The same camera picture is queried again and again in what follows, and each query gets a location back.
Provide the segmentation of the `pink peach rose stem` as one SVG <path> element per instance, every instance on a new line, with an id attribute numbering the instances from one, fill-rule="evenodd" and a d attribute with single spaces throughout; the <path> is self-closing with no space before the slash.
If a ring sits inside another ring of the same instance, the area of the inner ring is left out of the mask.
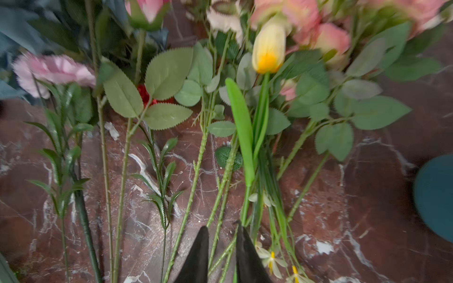
<path id="1" fill-rule="evenodd" d="M 239 20 L 239 2 L 237 1 L 208 1 L 208 8 L 202 9 L 203 21 L 210 25 L 208 28 L 208 34 L 214 31 L 226 33 L 229 37 L 234 34 L 242 34 L 241 22 Z M 197 161 L 193 163 L 194 176 L 192 181 L 192 187 L 190 189 L 189 199 L 186 205 L 185 212 L 182 216 L 182 222 L 179 228 L 178 235 L 176 237 L 171 256 L 165 276 L 162 281 L 168 282 L 170 274 L 173 269 L 175 258 L 179 249 L 180 241 L 184 234 L 185 226 L 189 218 L 191 206 L 195 196 L 195 190 L 199 179 L 199 171 L 205 152 L 206 143 L 208 141 L 208 126 L 211 124 L 214 118 L 214 104 L 216 93 L 210 93 L 206 91 L 206 87 L 211 83 L 215 77 L 215 72 L 211 70 L 208 74 L 202 73 L 201 64 L 210 63 L 211 68 L 217 68 L 217 65 L 213 62 L 216 59 L 216 54 L 211 54 L 210 51 L 204 50 L 200 44 L 195 45 L 194 58 L 192 60 L 191 70 L 187 76 L 188 82 L 195 83 L 201 89 L 201 110 L 199 112 L 199 125 L 202 131 L 202 139 L 199 146 L 199 153 Z"/>

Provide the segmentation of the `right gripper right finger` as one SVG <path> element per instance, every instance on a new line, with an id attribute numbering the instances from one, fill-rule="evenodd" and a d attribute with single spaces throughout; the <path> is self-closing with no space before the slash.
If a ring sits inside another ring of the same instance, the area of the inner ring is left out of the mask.
<path id="1" fill-rule="evenodd" d="M 238 283 L 272 283 L 246 229 L 239 224 L 236 241 Z"/>

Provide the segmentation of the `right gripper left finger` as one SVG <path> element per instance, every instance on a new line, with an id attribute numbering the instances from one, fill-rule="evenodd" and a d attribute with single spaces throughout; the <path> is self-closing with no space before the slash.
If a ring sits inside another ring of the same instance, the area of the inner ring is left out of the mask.
<path id="1" fill-rule="evenodd" d="M 209 232 L 202 226 L 174 283 L 207 283 Z"/>

